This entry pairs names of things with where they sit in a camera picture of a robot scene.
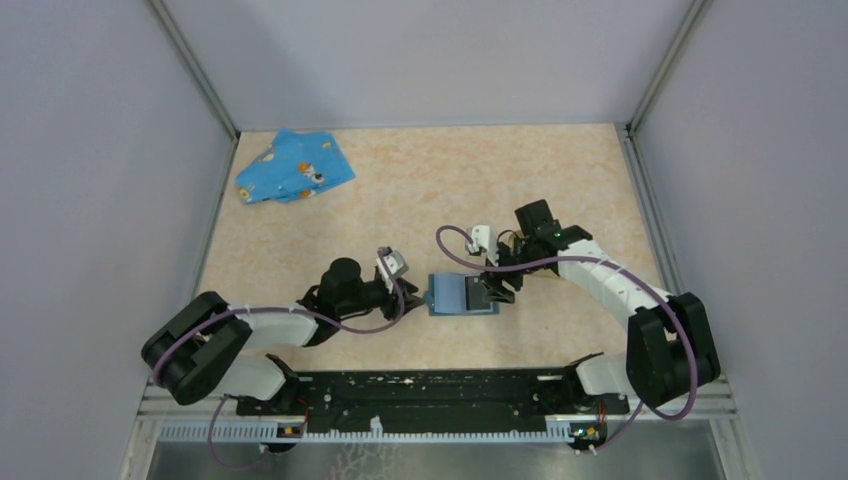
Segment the blue card holder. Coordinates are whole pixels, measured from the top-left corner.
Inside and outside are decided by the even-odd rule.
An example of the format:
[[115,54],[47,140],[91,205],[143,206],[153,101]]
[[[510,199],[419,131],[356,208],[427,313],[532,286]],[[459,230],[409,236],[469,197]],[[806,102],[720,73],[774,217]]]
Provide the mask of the blue card holder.
[[499,304],[491,302],[489,311],[468,312],[465,308],[465,284],[463,273],[434,273],[428,276],[425,303],[431,317],[438,316],[487,316],[498,315]]

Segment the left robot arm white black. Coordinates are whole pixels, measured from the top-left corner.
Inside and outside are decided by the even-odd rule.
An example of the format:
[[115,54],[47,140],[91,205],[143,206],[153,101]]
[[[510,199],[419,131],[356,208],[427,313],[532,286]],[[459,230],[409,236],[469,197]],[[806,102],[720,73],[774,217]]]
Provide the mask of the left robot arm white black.
[[284,306],[236,307],[206,291],[154,333],[140,355],[154,384],[179,405],[220,394],[285,414],[298,404],[300,379],[271,348],[316,347],[340,331],[372,334],[348,323],[374,312],[391,328],[425,303],[418,287],[404,279],[407,270],[391,249],[378,253],[371,280],[363,278],[356,260],[338,258],[318,284]]

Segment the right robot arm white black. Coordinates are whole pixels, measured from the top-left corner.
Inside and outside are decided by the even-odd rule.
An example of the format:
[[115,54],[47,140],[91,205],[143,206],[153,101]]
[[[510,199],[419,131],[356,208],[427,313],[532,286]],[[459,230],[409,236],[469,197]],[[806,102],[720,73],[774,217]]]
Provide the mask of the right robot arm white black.
[[656,409],[720,376],[706,308],[696,295],[649,285],[612,260],[583,227],[562,226],[544,200],[515,215],[519,230],[509,240],[486,225],[467,231],[468,253],[486,258],[481,280],[490,298],[513,303],[525,276],[549,270],[581,287],[626,331],[622,353],[576,362],[576,376],[563,385],[569,408],[588,412],[602,395],[623,394]]

